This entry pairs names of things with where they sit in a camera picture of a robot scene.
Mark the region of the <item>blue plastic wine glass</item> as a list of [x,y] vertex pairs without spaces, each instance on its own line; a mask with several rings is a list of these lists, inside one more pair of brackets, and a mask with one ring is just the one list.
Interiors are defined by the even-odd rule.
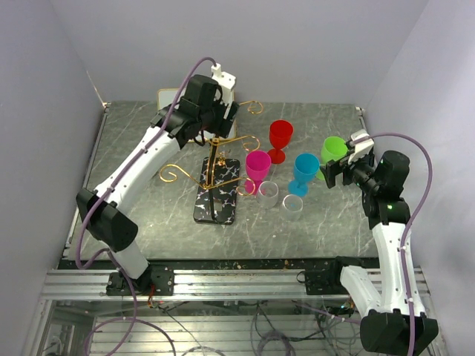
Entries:
[[311,182],[320,168],[318,157],[311,153],[302,153],[295,158],[293,180],[288,189],[291,194],[304,197],[308,193],[308,183]]

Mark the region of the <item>red plastic wine glass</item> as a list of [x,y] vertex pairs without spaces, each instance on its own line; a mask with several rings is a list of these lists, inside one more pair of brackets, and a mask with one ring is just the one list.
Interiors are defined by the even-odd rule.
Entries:
[[286,155],[283,149],[289,144],[293,131],[292,124],[283,119],[276,120],[270,125],[269,142],[272,149],[268,151],[268,155],[272,164],[279,165],[284,162]]

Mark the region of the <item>gold wine glass rack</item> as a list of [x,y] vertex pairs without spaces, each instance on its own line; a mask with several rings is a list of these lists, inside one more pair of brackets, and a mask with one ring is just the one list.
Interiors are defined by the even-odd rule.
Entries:
[[179,171],[197,184],[193,219],[196,223],[231,225],[235,221],[235,210],[239,196],[248,197],[255,192],[255,182],[240,175],[240,161],[226,157],[220,148],[233,142],[240,142],[245,152],[250,154],[261,147],[261,141],[253,135],[235,136],[231,139],[212,137],[204,139],[209,144],[209,155],[203,160],[198,179],[176,164],[168,164],[160,169],[163,182],[177,180]]

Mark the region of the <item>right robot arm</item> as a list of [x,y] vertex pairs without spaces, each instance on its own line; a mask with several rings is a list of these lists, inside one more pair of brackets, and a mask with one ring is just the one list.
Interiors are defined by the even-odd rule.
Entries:
[[368,154],[351,162],[330,160],[323,167],[328,187],[338,175],[361,189],[361,201],[376,243],[381,286],[376,288],[362,260],[336,257],[330,266],[298,276],[308,295],[347,291],[359,314],[360,340],[365,351],[388,355],[420,355],[438,336],[437,320],[428,317],[417,289],[410,247],[413,218],[402,198],[410,160],[385,151],[379,162]]

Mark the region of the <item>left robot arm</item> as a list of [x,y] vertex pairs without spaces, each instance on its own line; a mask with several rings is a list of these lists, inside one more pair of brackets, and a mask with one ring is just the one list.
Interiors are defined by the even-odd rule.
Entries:
[[105,245],[134,294],[144,294],[154,284],[151,266],[135,241],[138,226],[128,217],[136,195],[188,141],[205,132],[229,135],[239,107],[235,85],[235,76],[220,69],[213,69],[211,76],[193,75],[174,101],[158,111],[140,143],[109,178],[76,195],[80,231]]

